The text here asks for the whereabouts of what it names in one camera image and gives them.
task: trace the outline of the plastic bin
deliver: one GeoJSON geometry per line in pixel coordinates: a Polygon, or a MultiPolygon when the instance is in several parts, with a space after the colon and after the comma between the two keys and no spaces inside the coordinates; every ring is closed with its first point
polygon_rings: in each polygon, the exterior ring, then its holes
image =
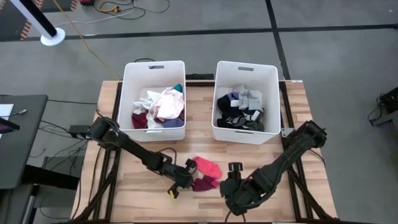
{"type": "Polygon", "coordinates": [[[181,128],[134,129],[131,121],[133,103],[147,98],[147,90],[161,93],[176,84],[183,86],[186,111],[185,65],[181,61],[129,63],[124,69],[123,87],[119,105],[120,130],[136,141],[172,141],[185,137],[185,124],[181,128]]]}
{"type": "Polygon", "coordinates": [[[214,102],[213,102],[213,137],[220,141],[262,144],[280,132],[280,103],[278,70],[272,65],[256,65],[239,62],[218,62],[214,102]],[[221,111],[217,99],[221,98],[240,84],[257,96],[264,108],[261,122],[264,131],[246,131],[217,127],[221,111]]]}

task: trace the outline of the teal cloth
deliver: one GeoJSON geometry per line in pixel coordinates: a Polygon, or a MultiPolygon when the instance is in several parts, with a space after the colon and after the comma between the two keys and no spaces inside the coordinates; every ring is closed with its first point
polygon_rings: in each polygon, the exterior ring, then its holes
{"type": "Polygon", "coordinates": [[[173,89],[179,91],[180,93],[182,93],[182,86],[181,86],[181,84],[175,85],[173,89]]]}

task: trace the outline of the wooden table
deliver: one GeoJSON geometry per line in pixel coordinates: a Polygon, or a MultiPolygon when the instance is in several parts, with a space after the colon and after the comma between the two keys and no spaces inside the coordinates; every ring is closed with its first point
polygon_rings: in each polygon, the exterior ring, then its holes
{"type": "MultiPolygon", "coordinates": [[[[99,94],[98,108],[105,116],[112,116],[117,82],[103,82],[99,94]]],[[[310,120],[311,112],[308,106],[302,82],[286,82],[290,107],[296,128],[304,121],[310,120]]],[[[151,151],[172,147],[178,152],[177,163],[184,165],[188,158],[201,156],[216,162],[227,178],[228,163],[242,162],[246,177],[255,168],[270,164],[283,151],[280,136],[276,136],[263,145],[238,144],[216,141],[211,130],[211,112],[213,106],[213,87],[187,87],[187,128],[186,136],[181,141],[146,142],[142,145],[151,151]]],[[[281,96],[281,110],[285,109],[281,96]]],[[[78,213],[87,206],[93,180],[93,168],[99,147],[94,141],[88,144],[81,172],[81,202],[78,213]]],[[[96,167],[95,187],[97,191],[101,166],[104,156],[102,150],[96,167]]],[[[325,209],[336,217],[335,206],[331,197],[330,187],[322,161],[307,151],[303,156],[303,167],[307,178],[308,189],[325,209]]],[[[224,199],[220,197],[219,189],[207,192],[192,192],[180,189],[178,199],[171,199],[167,189],[173,182],[148,171],[141,161],[132,154],[122,151],[118,172],[118,181],[114,196],[112,222],[223,222],[228,212],[224,199]]],[[[73,212],[79,197],[77,190],[73,212]]],[[[300,199],[302,216],[305,216],[302,195],[297,189],[300,199]]],[[[104,217],[106,205],[105,193],[101,204],[100,218],[104,217]]],[[[246,214],[248,222],[294,221],[292,198],[290,196],[287,173],[277,186],[276,193],[260,207],[249,210],[246,214]]],[[[231,215],[229,222],[241,222],[242,217],[231,215]]]]}

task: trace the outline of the gray floor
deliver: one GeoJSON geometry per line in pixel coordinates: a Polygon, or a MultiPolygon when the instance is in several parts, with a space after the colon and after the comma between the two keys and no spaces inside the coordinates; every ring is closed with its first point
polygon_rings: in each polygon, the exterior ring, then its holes
{"type": "MultiPolygon", "coordinates": [[[[148,14],[137,21],[110,19],[83,25],[84,34],[150,32],[193,29],[270,27],[265,1],[170,0],[170,11],[148,14]]],[[[138,0],[161,9],[161,3],[138,0]]],[[[272,1],[279,27],[347,26],[398,22],[396,1],[272,1]]],[[[78,8],[73,20],[90,21],[102,15],[78,8]]],[[[59,13],[46,14],[55,23],[59,13]]],[[[69,25],[64,27],[70,35],[69,25]]],[[[32,29],[30,36],[35,36],[32,29]]],[[[280,35],[293,79],[305,82],[314,120],[325,127],[328,141],[322,149],[338,216],[343,220],[395,223],[398,219],[398,132],[389,124],[372,128],[366,117],[375,97],[397,86],[398,31],[356,30],[283,33],[280,35]]],[[[198,35],[87,40],[122,77],[125,64],[137,58],[183,60],[187,73],[214,73],[220,60],[275,65],[279,58],[272,34],[198,35]]],[[[92,101],[101,82],[114,79],[79,40],[56,47],[39,42],[0,43],[0,94],[45,93],[57,100],[92,101]]],[[[90,124],[95,107],[48,103],[44,120],[68,126],[90,124]]],[[[35,166],[74,143],[39,133],[30,159],[35,166]]],[[[65,206],[48,205],[43,211],[68,216],[65,206]]],[[[36,223],[54,220],[37,214],[36,223]]]]}

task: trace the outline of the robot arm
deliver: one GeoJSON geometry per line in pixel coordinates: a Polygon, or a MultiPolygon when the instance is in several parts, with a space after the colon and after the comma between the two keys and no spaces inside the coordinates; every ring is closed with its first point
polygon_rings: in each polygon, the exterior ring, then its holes
{"type": "Polygon", "coordinates": [[[88,130],[88,137],[105,149],[124,149],[130,152],[138,157],[150,171],[175,181],[167,191],[172,198],[178,197],[177,187],[189,188],[192,186],[193,177],[190,169],[195,168],[195,161],[188,159],[185,163],[186,167],[173,164],[173,159],[170,156],[161,152],[149,151],[131,140],[126,133],[119,130],[118,124],[109,118],[98,117],[88,130]]]}
{"type": "Polygon", "coordinates": [[[246,179],[241,178],[242,163],[230,163],[228,178],[220,183],[220,193],[227,207],[234,215],[242,215],[260,206],[275,192],[287,168],[305,151],[322,147],[325,141],[326,132],[313,121],[307,121],[287,136],[288,149],[282,155],[272,164],[256,169],[246,179]]]}

